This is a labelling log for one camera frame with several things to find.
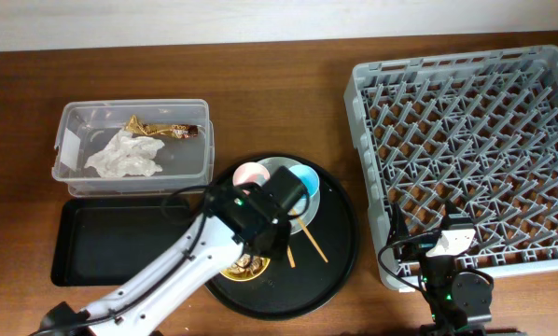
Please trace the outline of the pink plastic cup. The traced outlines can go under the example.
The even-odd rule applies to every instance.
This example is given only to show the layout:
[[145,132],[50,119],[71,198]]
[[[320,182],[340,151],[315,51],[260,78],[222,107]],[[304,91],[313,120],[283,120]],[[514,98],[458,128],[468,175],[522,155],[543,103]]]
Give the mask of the pink plastic cup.
[[271,177],[265,166],[258,162],[246,162],[241,164],[233,173],[232,184],[239,186],[247,183],[256,183],[259,186],[264,185]]

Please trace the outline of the yellow bowl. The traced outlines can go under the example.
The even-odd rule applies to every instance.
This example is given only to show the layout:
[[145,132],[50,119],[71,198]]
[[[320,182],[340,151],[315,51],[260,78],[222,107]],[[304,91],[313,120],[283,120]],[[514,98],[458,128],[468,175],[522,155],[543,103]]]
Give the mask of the yellow bowl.
[[267,258],[243,254],[229,268],[220,273],[231,281],[246,282],[264,273],[270,262],[271,260]]

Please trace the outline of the gold snack wrapper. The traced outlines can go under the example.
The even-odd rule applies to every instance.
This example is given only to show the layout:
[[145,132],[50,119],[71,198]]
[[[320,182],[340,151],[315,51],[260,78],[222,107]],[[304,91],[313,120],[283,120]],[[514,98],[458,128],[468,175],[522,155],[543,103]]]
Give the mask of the gold snack wrapper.
[[143,136],[167,136],[175,139],[189,139],[199,135],[196,125],[143,123],[135,115],[126,123],[124,130]]

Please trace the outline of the food scraps and rice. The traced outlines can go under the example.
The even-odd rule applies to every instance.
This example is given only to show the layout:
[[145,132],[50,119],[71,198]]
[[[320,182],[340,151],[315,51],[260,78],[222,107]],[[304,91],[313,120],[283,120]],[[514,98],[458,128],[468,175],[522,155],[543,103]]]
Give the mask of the food scraps and rice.
[[264,265],[265,258],[244,254],[226,272],[235,276],[257,275]]

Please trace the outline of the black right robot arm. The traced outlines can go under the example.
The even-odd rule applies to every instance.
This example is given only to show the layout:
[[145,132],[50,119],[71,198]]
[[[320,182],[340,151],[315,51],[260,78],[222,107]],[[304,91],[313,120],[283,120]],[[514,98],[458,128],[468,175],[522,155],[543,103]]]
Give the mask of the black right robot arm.
[[476,230],[470,216],[445,203],[445,216],[436,229],[412,236],[401,207],[393,203],[388,243],[400,247],[405,258],[419,262],[419,291],[428,303],[433,322],[420,327],[421,335],[484,335],[492,320],[493,277],[457,266]]

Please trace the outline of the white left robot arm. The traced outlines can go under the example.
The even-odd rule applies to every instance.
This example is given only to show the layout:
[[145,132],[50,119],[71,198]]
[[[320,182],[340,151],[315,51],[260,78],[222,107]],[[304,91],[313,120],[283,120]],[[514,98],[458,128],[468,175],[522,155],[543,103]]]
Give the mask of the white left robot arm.
[[262,184],[204,185],[186,232],[121,287],[75,312],[66,302],[42,319],[40,335],[153,335],[196,289],[244,254],[280,259],[287,252],[292,208],[310,199],[285,166]]

